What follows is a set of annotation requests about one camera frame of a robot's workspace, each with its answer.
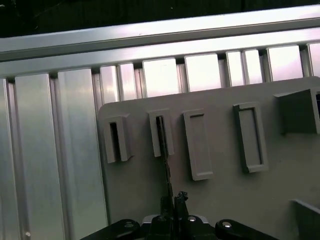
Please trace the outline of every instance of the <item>metallic surface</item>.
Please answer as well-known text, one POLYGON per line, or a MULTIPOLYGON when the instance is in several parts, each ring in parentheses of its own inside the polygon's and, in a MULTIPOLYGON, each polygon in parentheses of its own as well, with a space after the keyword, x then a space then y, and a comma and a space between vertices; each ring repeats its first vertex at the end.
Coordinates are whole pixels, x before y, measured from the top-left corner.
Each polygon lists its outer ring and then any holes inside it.
POLYGON ((190 92, 222 87, 217 54, 186 56, 184 61, 190 92))
POLYGON ((299 46, 268 48, 267 57, 271 81, 303 77, 299 46))
POLYGON ((242 64, 246 84, 260 84, 263 82, 258 50, 243 51, 242 64))
POLYGON ((177 66, 174 58, 144 61, 142 64, 147 97, 179 93, 177 66))
POLYGON ((203 53, 225 53, 246 49, 266 49, 274 46, 303 45, 320 40, 320 27, 270 32, 253 35, 239 35, 213 39, 183 41, 158 45, 120 48, 105 51, 51 56, 0 63, 0 75, 41 73, 56 70, 100 67, 125 62, 141 62, 147 59, 184 57, 203 53))
POLYGON ((107 225, 90 69, 58 73, 57 108, 71 239, 107 225))
POLYGON ((320 5, 0 39, 0 60, 316 27, 320 5))
POLYGON ((25 198, 33 240, 65 238, 49 81, 48 74, 15 78, 25 198))
POLYGON ((132 100, 137 98, 135 71, 132 63, 120 64, 119 72, 119 91, 120 100, 132 100))
POLYGON ((64 231, 79 240, 108 223, 96 125, 103 104, 226 88, 228 76, 233 86, 320 76, 319 21, 313 5, 0 39, 4 240, 53 229, 52 238, 64 231))
POLYGON ((231 87, 245 85, 245 76, 243 72, 242 56, 239 51, 226 53, 226 66, 228 85, 231 87))
POLYGON ((100 87, 103 104, 120 101, 116 66, 103 66, 100 68, 100 87))
POLYGON ((0 80, 0 239, 20 237, 9 114, 8 83, 0 80))
POLYGON ((320 43, 308 44, 307 50, 311 62, 311 75, 320 77, 320 43))

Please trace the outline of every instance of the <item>black mechanical part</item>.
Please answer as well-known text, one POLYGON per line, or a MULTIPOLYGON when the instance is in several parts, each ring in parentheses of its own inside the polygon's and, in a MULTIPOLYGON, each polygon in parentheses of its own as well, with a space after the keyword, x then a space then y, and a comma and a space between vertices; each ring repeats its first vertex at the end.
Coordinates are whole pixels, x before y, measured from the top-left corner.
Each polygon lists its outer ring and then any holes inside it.
POLYGON ((140 225, 131 219, 117 221, 81 240, 132 240, 140 237, 140 225))
POLYGON ((218 221, 215 224, 215 234, 220 240, 277 240, 231 219, 218 221))

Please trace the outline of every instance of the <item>vertical metal rib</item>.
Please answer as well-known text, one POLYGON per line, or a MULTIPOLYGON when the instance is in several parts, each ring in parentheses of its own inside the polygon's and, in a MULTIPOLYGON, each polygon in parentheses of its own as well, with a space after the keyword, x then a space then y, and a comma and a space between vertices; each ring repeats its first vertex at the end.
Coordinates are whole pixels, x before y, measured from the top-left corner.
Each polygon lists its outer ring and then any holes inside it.
POLYGON ((242 53, 243 71, 246 84, 263 82, 259 52, 256 49, 245 50, 242 53))
POLYGON ((0 80, 0 238, 20 240, 8 83, 0 80))
POLYGON ((190 92, 222 87, 216 54, 186 56, 184 60, 190 92))
POLYGON ((242 56, 239 51, 226 53, 227 79, 230 87, 245 85, 242 56))
POLYGON ((64 239, 49 76, 16 77, 15 87, 29 232, 64 239))
POLYGON ((90 69, 58 73, 59 130, 72 240, 107 225, 90 69))
POLYGON ((177 66, 174 58, 144 61, 142 65, 148 98, 179 93, 177 66))
POLYGON ((320 77, 320 43, 307 44, 310 75, 320 77))
POLYGON ((120 100, 137 99, 135 71, 132 63, 118 66, 120 100))
POLYGON ((303 77, 299 46, 271 47, 266 52, 265 71, 271 81, 303 77))

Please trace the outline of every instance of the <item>gray bracket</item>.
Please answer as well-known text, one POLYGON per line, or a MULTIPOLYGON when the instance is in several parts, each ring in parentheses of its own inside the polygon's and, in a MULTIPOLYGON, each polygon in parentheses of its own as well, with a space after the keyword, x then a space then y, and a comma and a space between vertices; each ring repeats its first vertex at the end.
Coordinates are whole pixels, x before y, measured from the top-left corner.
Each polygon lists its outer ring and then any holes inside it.
POLYGON ((320 209, 301 200, 293 200, 300 240, 320 239, 320 209))
POLYGON ((284 133, 320 134, 319 93, 315 87, 276 95, 284 133))
POLYGON ((255 173, 268 170, 265 131, 259 104, 237 104, 233 110, 243 171, 255 173))
POLYGON ((128 161, 133 156, 128 134, 128 116, 107 117, 103 121, 106 159, 109 164, 117 160, 128 161))
POLYGON ((203 109, 183 113, 192 179, 195 181, 213 177, 207 125, 203 109))
POLYGON ((168 155, 173 155, 175 151, 174 151, 174 142, 172 139, 172 131, 171 131, 171 123, 170 123, 170 111, 168 108, 166 108, 166 109, 160 109, 160 110, 149 112, 149 121, 150 121, 154 156, 155 157, 161 156, 159 135, 158 135, 158 129, 157 129, 158 117, 163 117, 166 147, 167 147, 168 155))

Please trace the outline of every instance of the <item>reflective metal panel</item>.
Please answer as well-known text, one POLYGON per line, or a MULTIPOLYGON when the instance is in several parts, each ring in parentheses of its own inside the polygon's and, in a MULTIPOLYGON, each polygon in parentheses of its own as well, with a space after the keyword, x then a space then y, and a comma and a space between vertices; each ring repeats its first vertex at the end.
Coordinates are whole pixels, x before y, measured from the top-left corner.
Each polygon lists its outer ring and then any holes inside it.
POLYGON ((0 239, 19 240, 19 215, 8 97, 7 82, 5 79, 0 79, 0 239))
POLYGON ((70 234, 78 240, 107 225, 91 70, 59 72, 57 91, 70 234))
POLYGON ((226 53, 227 76, 231 87, 245 85, 242 56, 239 51, 226 53))
POLYGON ((120 100, 132 100, 137 98, 135 71, 132 63, 118 66, 120 100))
POLYGON ((47 71, 88 68, 91 66, 114 65, 123 62, 143 61, 173 56, 225 53, 246 49, 292 44, 307 44, 320 40, 320 27, 270 32, 253 35, 238 35, 212 39, 172 42, 131 48, 94 51, 79 54, 51 56, 19 61, 0 62, 0 74, 16 75, 47 71))
POLYGON ((174 58, 144 61, 142 64, 147 97, 179 93, 177 65, 174 58))
POLYGON ((267 48, 267 61, 271 81, 303 77, 299 46, 267 48))
POLYGON ((16 77, 15 87, 30 235, 33 240, 63 240, 49 76, 16 77))
POLYGON ((308 44, 311 75, 320 77, 320 43, 308 44))
POLYGON ((190 92, 221 88, 216 54, 187 56, 184 61, 190 92))
POLYGON ((103 104, 120 101, 116 66, 100 67, 100 86, 103 104))
POLYGON ((246 84, 260 84, 263 82, 259 52, 256 49, 242 53, 243 71, 246 84))

